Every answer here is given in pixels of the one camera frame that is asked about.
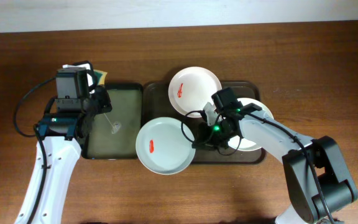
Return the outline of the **green yellow sponge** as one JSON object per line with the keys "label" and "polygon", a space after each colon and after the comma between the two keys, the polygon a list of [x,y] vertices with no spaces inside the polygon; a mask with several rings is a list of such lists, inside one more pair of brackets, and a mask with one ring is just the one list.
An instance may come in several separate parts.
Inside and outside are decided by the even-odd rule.
{"label": "green yellow sponge", "polygon": [[97,85],[104,85],[108,73],[101,70],[94,70],[94,74],[96,75],[98,81]]}

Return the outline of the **white pink plate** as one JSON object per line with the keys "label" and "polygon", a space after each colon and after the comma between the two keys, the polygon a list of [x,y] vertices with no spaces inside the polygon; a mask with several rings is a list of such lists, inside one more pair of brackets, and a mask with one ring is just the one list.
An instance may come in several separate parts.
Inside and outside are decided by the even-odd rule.
{"label": "white pink plate", "polygon": [[182,115],[199,111],[207,103],[214,104],[211,96],[222,89],[221,82],[210,70],[203,67],[187,67],[177,72],[168,86],[168,99]]}

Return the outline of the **light blue plate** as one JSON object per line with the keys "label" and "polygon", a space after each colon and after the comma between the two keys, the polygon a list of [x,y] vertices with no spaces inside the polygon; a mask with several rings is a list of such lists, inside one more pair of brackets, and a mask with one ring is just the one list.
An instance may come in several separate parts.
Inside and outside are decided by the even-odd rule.
{"label": "light blue plate", "polygon": [[160,117],[141,127],[135,142],[137,156],[148,170],[173,175],[185,170],[195,157],[194,136],[175,118]]}

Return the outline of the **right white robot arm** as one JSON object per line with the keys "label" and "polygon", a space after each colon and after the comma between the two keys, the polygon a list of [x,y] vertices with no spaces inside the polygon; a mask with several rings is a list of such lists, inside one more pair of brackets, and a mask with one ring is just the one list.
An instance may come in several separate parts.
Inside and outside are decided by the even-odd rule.
{"label": "right white robot arm", "polygon": [[239,136],[282,163],[291,204],[274,223],[337,223],[333,213],[357,200],[357,187],[333,138],[300,134],[253,103],[229,103],[199,113],[209,128],[195,146],[219,148]]}

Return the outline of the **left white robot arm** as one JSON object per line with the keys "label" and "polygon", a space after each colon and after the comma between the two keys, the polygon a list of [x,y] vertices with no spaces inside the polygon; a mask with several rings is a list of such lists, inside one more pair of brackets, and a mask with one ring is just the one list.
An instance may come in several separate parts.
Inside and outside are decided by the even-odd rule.
{"label": "left white robot arm", "polygon": [[98,85],[89,95],[87,111],[51,113],[55,103],[80,99],[53,96],[43,118],[33,126],[37,138],[36,158],[29,186],[16,223],[60,223],[72,172],[97,114],[110,112],[107,90]]}

